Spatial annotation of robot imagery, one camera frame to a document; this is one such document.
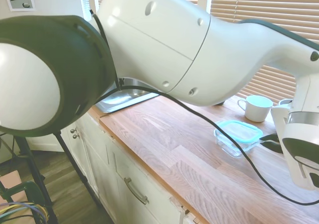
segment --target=mug handle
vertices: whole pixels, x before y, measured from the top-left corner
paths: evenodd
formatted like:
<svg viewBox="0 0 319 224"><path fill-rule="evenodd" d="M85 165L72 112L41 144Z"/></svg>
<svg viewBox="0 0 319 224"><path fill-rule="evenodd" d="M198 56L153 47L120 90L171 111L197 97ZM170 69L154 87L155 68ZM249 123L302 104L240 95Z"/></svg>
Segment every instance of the mug handle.
<svg viewBox="0 0 319 224"><path fill-rule="evenodd" d="M238 104L238 106L239 106L243 111L246 111L246 109L244 109L244 108L240 105L240 102L241 102L241 101L245 102L245 104L246 104L246 101L245 101L245 100L238 100L238 101L237 101L237 104Z"/></svg>

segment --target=white mug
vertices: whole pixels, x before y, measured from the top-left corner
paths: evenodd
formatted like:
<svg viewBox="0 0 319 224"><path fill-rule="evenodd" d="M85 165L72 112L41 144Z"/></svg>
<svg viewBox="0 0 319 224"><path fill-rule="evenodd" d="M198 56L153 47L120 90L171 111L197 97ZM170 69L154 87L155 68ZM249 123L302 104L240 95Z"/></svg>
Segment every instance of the white mug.
<svg viewBox="0 0 319 224"><path fill-rule="evenodd" d="M278 102L278 105L286 105L286 104L289 104L293 101L293 99L283 99L281 101Z"/></svg>
<svg viewBox="0 0 319 224"><path fill-rule="evenodd" d="M242 107L240 102L244 102L246 107ZM245 100L238 100L237 104L245 111L247 119L253 122L263 122L274 103L263 96L248 96Z"/></svg>

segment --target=tripod leg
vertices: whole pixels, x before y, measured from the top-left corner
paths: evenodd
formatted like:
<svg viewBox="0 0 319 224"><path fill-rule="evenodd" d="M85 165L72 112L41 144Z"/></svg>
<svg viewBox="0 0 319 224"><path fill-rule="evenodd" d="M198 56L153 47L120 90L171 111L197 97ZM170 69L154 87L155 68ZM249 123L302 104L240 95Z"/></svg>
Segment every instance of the tripod leg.
<svg viewBox="0 0 319 224"><path fill-rule="evenodd" d="M57 224L58 219L54 213L54 210L52 208L52 201L49 196L48 190L45 187L45 184L43 182L42 175L36 166L36 163L33 158L33 154L30 150L29 144L27 143L26 139L24 137L18 137L15 136L15 140L17 145L19 146L19 149L23 155L26 155L28 158L26 158L27 164L29 166L30 172L32 174L32 177L34 179L34 182L38 185L38 187L41 190L41 193L43 194L43 197L45 199L45 204L47 206L48 214L49 214L49 222L50 224Z"/></svg>
<svg viewBox="0 0 319 224"><path fill-rule="evenodd" d="M93 189L91 188L90 184L88 183L88 179L84 176L84 174L82 173L81 169L79 168L78 164L76 163L76 161L74 160L70 150L68 149L68 147L66 146L62 136L61 136L61 132L58 133L54 133L54 136L56 137L56 139L59 141L61 147L63 148L66 156L68 157L69 161L71 162L73 168L75 169L76 173L79 175L82 183L84 184L84 186L86 187L86 189L88 190L89 194L91 195L93 201L95 202L95 204L98 207L101 207L102 204L100 202L100 200L97 198L97 196L95 195Z"/></svg>

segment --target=metal drawer handle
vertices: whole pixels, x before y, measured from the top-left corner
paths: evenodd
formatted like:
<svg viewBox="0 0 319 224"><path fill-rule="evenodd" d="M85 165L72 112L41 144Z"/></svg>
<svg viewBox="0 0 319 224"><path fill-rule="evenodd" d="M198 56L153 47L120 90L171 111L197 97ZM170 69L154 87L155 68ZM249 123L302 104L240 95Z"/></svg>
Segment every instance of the metal drawer handle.
<svg viewBox="0 0 319 224"><path fill-rule="evenodd" d="M148 198L147 196L144 197L140 197L131 187L130 182L131 182L131 178L124 178L124 182L126 184L126 186L128 186L128 188L130 189L131 193L144 205L146 205L146 203L148 202Z"/></svg>

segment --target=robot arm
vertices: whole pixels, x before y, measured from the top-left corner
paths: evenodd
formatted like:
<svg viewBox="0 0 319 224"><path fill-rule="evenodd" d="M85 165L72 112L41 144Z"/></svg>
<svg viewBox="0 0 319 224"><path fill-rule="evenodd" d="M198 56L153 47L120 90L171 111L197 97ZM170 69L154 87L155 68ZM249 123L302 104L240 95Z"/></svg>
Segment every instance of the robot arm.
<svg viewBox="0 0 319 224"><path fill-rule="evenodd" d="M98 17L109 46L95 21L75 16L0 21L0 130L57 132L95 103L115 72L207 106L268 64L297 79L292 106L273 112L293 180L319 187L318 45L268 23L221 21L186 0L103 0Z"/></svg>
<svg viewBox="0 0 319 224"><path fill-rule="evenodd" d="M98 17L119 77L193 105L226 100L264 64L293 74L292 105L272 114L294 182L319 188L319 45L266 22L221 21L185 0L103 0Z"/></svg>

